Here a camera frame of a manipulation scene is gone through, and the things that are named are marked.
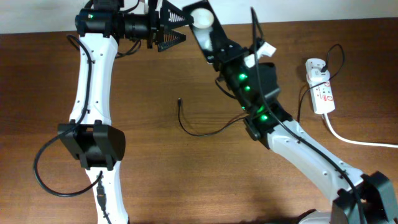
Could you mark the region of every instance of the white cable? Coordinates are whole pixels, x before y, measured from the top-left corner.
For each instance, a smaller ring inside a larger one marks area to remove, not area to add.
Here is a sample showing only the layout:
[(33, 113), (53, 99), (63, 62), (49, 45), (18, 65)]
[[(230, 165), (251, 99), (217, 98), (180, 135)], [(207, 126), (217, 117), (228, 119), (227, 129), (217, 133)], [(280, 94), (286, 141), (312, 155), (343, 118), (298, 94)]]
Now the white cable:
[(379, 147), (393, 147), (393, 148), (398, 148), (398, 145), (393, 145), (393, 144), (383, 144), (383, 143), (373, 143), (373, 142), (360, 142), (360, 141), (352, 141), (352, 140), (348, 140), (345, 139), (343, 137), (341, 137), (340, 135), (338, 135), (335, 130), (333, 130), (333, 128), (331, 127), (330, 121), (329, 121), (329, 117), (327, 114), (323, 114), (323, 119), (326, 121), (326, 125), (328, 126), (330, 132), (336, 136), (336, 138), (344, 141), (344, 142), (348, 142), (351, 144), (359, 144), (362, 146), (379, 146)]

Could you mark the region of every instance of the brown tabletop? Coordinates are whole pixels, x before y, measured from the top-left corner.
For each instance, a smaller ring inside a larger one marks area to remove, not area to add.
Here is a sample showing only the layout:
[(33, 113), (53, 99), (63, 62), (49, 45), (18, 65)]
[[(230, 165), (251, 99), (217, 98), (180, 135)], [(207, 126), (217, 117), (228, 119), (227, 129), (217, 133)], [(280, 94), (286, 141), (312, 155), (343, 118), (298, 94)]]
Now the brown tabletop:
[[(263, 24), (277, 47), (272, 58), (282, 92), (279, 101), (297, 115), (306, 59), (325, 58), (340, 43), (346, 65), (332, 81), (336, 110), (330, 119), (348, 139), (398, 142), (398, 19), (283, 22)], [(237, 43), (251, 44), (251, 26), (224, 26)], [(222, 127), (242, 112), (214, 84), (189, 29), (187, 41), (158, 53), (145, 47), (114, 63), (111, 84), (113, 126), (126, 135), (121, 164), (124, 206), (131, 222), (238, 223), (296, 217), (311, 208), (330, 210), (321, 192), (283, 157), (254, 142), (242, 122), (208, 138), (185, 134)], [(0, 223), (96, 223), (92, 191), (58, 198), (35, 181), (32, 163), (45, 141), (68, 122), (77, 89), (80, 58), (66, 32), (0, 35)], [(120, 51), (131, 45), (121, 40)], [(330, 71), (339, 64), (332, 53)], [(357, 146), (335, 138), (310, 96), (302, 126), (336, 156), (365, 173), (379, 170), (398, 192), (398, 150)], [(57, 142), (39, 163), (42, 178), (61, 192), (89, 184), (78, 161)]]

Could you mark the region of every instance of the white wall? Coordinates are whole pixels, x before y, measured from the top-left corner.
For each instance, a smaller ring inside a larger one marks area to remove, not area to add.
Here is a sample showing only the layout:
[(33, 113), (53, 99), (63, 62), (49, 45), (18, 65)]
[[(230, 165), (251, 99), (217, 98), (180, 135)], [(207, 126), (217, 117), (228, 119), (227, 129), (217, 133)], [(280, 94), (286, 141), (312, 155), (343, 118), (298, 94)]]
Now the white wall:
[[(87, 0), (1, 0), (0, 33), (75, 30), (75, 16)], [(181, 8), (198, 0), (170, 0)], [(131, 7), (136, 0), (124, 0)], [(210, 0), (222, 24), (398, 17), (398, 0)], [(142, 3), (135, 10), (142, 13)]]

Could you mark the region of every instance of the white circular object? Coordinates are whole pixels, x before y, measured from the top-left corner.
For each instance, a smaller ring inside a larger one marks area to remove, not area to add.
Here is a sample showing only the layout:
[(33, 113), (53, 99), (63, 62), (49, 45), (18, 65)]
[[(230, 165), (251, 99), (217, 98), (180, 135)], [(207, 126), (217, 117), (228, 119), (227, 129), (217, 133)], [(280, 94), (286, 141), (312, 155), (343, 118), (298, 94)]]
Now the white circular object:
[(209, 28), (214, 23), (213, 13), (204, 8), (195, 9), (191, 12), (191, 16), (193, 17), (193, 25), (199, 29)]

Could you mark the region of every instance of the power strip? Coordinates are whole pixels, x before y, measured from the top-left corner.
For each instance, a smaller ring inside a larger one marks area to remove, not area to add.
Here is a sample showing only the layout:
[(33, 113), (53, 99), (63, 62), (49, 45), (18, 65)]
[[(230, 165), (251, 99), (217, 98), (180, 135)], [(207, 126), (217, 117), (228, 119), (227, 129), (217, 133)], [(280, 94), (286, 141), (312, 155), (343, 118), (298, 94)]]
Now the power strip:
[(312, 106), (316, 114), (326, 114), (336, 109), (330, 82), (328, 81), (330, 72), (328, 70), (321, 72), (325, 64), (324, 60), (318, 58), (311, 58), (305, 62), (305, 68), (307, 69), (306, 77), (310, 88), (319, 83), (326, 82), (310, 90)]

